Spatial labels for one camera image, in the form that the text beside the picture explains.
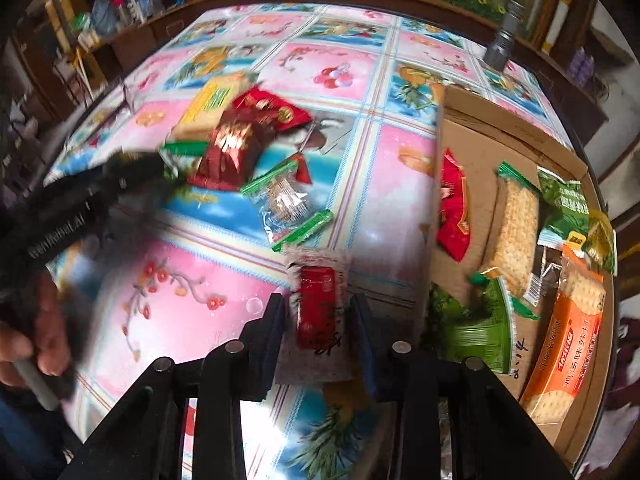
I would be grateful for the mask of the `person's left hand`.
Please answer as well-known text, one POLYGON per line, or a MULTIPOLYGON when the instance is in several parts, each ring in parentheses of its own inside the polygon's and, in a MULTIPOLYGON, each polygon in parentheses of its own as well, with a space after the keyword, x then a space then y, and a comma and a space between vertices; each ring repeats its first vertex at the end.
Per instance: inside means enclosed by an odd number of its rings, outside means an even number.
POLYGON ((61 376, 72 362, 58 288, 48 270, 38 276, 36 299, 38 309, 27 335, 1 322, 1 382, 8 387, 26 388, 14 366, 17 361, 35 356, 40 372, 48 376, 61 376))

